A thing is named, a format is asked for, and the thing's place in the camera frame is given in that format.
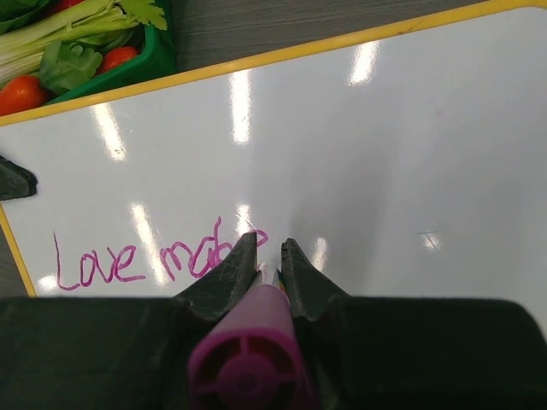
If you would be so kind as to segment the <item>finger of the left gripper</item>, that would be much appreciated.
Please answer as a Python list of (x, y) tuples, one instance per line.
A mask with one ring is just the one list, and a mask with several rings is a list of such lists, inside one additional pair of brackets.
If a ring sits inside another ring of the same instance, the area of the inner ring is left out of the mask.
[(37, 194), (38, 180), (23, 167), (0, 156), (0, 200), (8, 201)]

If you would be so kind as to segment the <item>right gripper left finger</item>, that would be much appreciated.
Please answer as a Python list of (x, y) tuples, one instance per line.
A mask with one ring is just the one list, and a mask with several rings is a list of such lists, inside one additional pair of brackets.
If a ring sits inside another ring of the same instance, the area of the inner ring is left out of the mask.
[(256, 274), (257, 235), (173, 297), (1, 301), (4, 409), (186, 408), (186, 363)]

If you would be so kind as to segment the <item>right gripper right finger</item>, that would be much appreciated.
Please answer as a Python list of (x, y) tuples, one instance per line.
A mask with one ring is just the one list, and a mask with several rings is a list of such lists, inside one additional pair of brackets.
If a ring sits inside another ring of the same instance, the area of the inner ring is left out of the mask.
[(293, 239), (281, 276), (325, 409), (546, 406), (546, 341), (515, 302), (352, 296)]

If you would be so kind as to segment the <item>white marker purple cap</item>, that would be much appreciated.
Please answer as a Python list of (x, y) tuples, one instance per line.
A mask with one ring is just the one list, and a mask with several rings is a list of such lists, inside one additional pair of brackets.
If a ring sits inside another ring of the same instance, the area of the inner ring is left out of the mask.
[(263, 263), (242, 299), (193, 349), (192, 409), (317, 409), (279, 268)]

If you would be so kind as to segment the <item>orange framed whiteboard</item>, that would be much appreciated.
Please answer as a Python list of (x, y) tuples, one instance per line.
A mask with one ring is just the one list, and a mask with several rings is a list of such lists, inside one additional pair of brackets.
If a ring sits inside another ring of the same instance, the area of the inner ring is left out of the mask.
[(491, 1), (4, 119), (37, 296), (171, 296), (247, 232), (344, 290), (546, 294), (546, 4)]

